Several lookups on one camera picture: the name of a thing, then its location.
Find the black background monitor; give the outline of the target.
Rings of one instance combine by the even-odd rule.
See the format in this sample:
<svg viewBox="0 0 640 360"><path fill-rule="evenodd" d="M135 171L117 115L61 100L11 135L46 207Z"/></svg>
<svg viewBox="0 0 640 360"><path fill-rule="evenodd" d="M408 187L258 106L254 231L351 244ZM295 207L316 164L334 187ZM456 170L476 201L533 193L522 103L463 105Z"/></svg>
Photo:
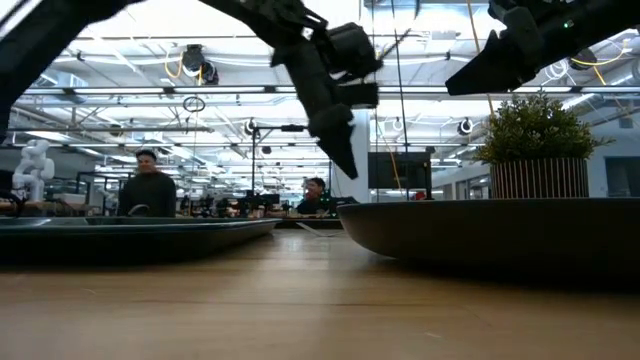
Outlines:
<svg viewBox="0 0 640 360"><path fill-rule="evenodd" d="M370 189L425 189L430 155L425 152L368 153Z"/></svg>

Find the white humanoid robot figure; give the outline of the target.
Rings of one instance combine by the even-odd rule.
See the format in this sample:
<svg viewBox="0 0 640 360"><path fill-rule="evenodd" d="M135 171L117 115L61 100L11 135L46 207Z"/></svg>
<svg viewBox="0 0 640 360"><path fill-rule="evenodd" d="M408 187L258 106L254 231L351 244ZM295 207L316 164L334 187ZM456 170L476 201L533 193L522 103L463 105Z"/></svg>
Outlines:
<svg viewBox="0 0 640 360"><path fill-rule="evenodd" d="M55 163L47 157L47 140L29 140L21 150L21 160L12 175L12 192L21 200L44 200L45 181L55 175Z"/></svg>

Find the green plant in ribbed pot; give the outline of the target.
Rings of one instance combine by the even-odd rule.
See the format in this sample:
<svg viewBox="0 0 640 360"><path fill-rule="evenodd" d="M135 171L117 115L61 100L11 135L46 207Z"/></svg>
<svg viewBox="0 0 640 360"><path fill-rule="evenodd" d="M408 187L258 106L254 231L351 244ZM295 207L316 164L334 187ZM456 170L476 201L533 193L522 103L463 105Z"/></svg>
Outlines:
<svg viewBox="0 0 640 360"><path fill-rule="evenodd" d="M475 159L489 166L494 199L587 198L587 160L613 142L544 93L504 101Z"/></svg>

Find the standing person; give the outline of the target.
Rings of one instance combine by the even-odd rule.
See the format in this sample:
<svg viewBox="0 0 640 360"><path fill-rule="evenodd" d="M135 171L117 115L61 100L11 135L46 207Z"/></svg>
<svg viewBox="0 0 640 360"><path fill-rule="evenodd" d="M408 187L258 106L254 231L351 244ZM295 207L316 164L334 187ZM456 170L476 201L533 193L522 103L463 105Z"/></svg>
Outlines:
<svg viewBox="0 0 640 360"><path fill-rule="evenodd" d="M157 168L157 157L150 149L141 149L135 156L137 173L120 190L117 214L125 216L135 206L146 205L147 217L175 217L174 180Z"/></svg>

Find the seated person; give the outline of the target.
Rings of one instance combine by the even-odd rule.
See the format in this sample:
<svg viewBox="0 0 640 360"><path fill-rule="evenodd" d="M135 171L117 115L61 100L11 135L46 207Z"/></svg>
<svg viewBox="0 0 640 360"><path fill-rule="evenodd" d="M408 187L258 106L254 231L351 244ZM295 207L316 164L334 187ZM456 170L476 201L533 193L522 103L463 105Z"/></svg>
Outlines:
<svg viewBox="0 0 640 360"><path fill-rule="evenodd" d="M305 195L296 207L299 214L318 215L327 213L330 209L330 198L325 194L326 184L323 179L314 177L305 182Z"/></svg>

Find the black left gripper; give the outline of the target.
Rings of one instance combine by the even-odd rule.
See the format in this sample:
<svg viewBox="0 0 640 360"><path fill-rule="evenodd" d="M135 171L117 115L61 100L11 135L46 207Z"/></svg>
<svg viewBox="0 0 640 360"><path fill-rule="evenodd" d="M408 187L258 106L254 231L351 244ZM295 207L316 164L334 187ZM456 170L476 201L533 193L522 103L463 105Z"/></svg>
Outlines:
<svg viewBox="0 0 640 360"><path fill-rule="evenodd" d="M375 107L378 85L366 78L340 83L341 73L329 72L328 31L274 50L272 65L283 65L309 118L309 133L331 161L350 179L358 177L351 136L353 107Z"/></svg>

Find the black round plate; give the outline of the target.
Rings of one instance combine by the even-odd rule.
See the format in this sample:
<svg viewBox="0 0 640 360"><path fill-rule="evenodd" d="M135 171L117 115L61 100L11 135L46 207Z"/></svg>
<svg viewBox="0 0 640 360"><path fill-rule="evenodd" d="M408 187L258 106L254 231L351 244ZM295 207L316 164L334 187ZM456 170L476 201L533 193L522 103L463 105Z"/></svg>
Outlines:
<svg viewBox="0 0 640 360"><path fill-rule="evenodd" d="M362 247L453 271L640 285L640 199L362 203L337 209Z"/></svg>

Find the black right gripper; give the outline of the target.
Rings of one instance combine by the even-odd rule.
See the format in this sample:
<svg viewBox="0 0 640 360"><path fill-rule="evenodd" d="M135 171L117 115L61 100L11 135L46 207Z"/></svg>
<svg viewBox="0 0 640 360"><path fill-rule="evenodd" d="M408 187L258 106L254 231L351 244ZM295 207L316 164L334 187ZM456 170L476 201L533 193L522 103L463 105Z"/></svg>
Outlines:
<svg viewBox="0 0 640 360"><path fill-rule="evenodd" d="M489 14L506 28L492 31L484 49L445 82L449 95L512 91L535 76L544 39L530 9L520 0L489 0Z"/></svg>

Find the black background rig frame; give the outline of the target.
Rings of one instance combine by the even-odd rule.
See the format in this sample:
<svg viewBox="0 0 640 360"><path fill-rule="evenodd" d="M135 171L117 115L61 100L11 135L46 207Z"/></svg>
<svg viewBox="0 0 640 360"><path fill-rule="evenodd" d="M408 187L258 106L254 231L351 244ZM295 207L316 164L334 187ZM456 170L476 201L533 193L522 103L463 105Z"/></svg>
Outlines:
<svg viewBox="0 0 640 360"><path fill-rule="evenodd" d="M252 157L251 157L251 195L256 195L255 179L256 179L256 149L257 149L257 132L259 130L268 130L272 132L274 130L280 132L299 133L304 132L307 129L304 125L286 124L280 126L259 126L253 123L251 128L251 140L252 140Z"/></svg>

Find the dark green serving tray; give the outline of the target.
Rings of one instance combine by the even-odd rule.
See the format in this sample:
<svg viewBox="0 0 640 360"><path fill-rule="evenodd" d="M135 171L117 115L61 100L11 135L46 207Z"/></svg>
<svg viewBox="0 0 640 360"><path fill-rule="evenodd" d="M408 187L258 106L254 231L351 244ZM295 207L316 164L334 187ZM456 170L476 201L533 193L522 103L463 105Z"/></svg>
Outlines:
<svg viewBox="0 0 640 360"><path fill-rule="evenodd" d="M0 267L109 266L210 256L269 234L278 219L0 218Z"/></svg>

